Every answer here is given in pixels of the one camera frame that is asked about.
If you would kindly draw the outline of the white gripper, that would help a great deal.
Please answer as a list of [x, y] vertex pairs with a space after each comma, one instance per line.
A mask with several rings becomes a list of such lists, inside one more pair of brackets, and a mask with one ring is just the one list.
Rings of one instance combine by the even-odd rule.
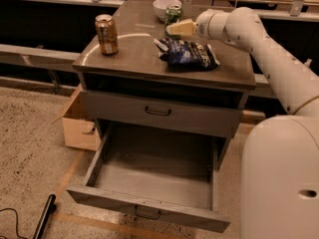
[[191, 19], [172, 23], [165, 29], [170, 36], [189, 37], [196, 34], [207, 40], [227, 40], [225, 29], [229, 14], [221, 10], [208, 9], [193, 22]]

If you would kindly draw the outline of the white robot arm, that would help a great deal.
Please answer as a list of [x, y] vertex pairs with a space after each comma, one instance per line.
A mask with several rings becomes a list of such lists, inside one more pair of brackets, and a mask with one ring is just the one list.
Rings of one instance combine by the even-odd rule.
[[246, 7], [208, 9], [167, 27], [248, 52], [286, 110], [259, 123], [241, 158], [240, 239], [319, 239], [319, 78]]

